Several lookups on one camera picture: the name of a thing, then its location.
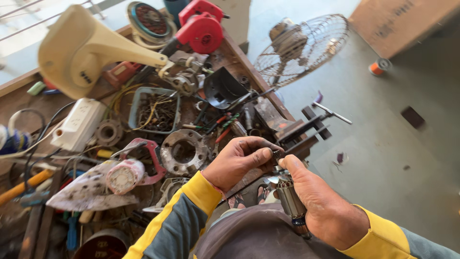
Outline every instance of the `gray and yellow jacket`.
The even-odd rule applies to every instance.
[[[221,193],[197,172],[150,222],[123,259],[188,258],[221,199]],[[371,228],[358,243],[342,253],[355,259],[460,259],[458,253],[362,209],[368,215]]]

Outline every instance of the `power strip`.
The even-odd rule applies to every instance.
[[[104,105],[96,100],[79,99],[61,127],[53,132],[51,144],[65,150],[82,152],[104,115]]]

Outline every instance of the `man's right hand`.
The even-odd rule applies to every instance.
[[[317,238],[346,250],[367,234],[370,225],[366,213],[342,199],[297,157],[288,155],[278,163],[291,174],[295,192],[308,210],[307,227]]]

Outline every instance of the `metal railing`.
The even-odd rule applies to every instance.
[[[36,1],[30,2],[30,3],[26,4],[26,5],[23,5],[23,6],[19,7],[19,8],[16,8],[16,9],[10,11],[10,12],[7,12],[7,13],[5,13],[5,14],[0,15],[0,19],[2,19],[2,18],[8,18],[7,16],[10,15],[10,14],[12,14],[12,13],[15,13],[15,12],[17,12],[17,11],[20,11],[20,10],[22,10],[22,9],[24,9],[24,8],[27,8],[27,7],[31,6],[31,5],[34,5],[34,4],[39,3],[39,2],[42,2],[42,1],[43,1],[43,0],[36,0]],[[83,3],[81,3],[80,5],[83,5],[83,4],[86,4],[86,3],[91,3],[91,5],[93,6],[94,11],[101,17],[102,20],[105,19],[106,16],[105,16],[104,14],[102,14],[102,11],[101,11],[101,9],[99,8],[99,6],[98,6],[97,4],[94,4],[94,3],[92,2],[92,0],[87,0],[87,1],[85,1],[85,2],[83,2]],[[13,32],[13,33],[11,33],[11,34],[9,34],[9,35],[7,35],[7,36],[1,38],[0,41],[6,40],[6,39],[8,39],[8,38],[10,38],[10,37],[13,37],[13,36],[16,35],[16,34],[19,34],[19,33],[23,32],[23,31],[25,31],[25,30],[28,30],[28,29],[30,29],[30,28],[32,28],[32,27],[35,27],[35,26],[39,25],[39,24],[42,24],[42,23],[44,23],[44,22],[46,22],[46,21],[48,21],[48,20],[51,20],[51,19],[53,19],[53,18],[55,18],[55,17],[57,17],[57,16],[59,16],[59,15],[61,15],[61,14],[62,14],[62,12],[60,12],[60,13],[58,13],[58,14],[55,14],[55,15],[53,15],[53,16],[51,16],[51,17],[48,17],[48,18],[46,18],[46,19],[43,19],[43,20],[41,20],[41,21],[38,21],[38,22],[36,22],[36,23],[34,23],[34,24],[30,25],[30,26],[27,26],[26,28],[23,28],[23,29],[20,29],[20,30],[18,30],[18,31],[16,31],[16,32]]]

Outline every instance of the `plastic tray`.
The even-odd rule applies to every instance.
[[[139,87],[136,92],[134,93],[134,97],[132,99],[131,111],[129,112],[129,120],[128,125],[131,129],[138,128],[137,121],[138,121],[138,108],[141,99],[141,94],[165,94],[171,95],[174,93],[174,90],[163,89],[163,88],[155,88],[155,87]],[[176,105],[176,116],[174,117],[174,125],[172,126],[171,131],[156,131],[156,130],[147,130],[147,129],[138,129],[143,132],[155,133],[155,134],[171,134],[177,130],[177,124],[180,120],[180,95],[176,93],[173,98],[177,99]]]

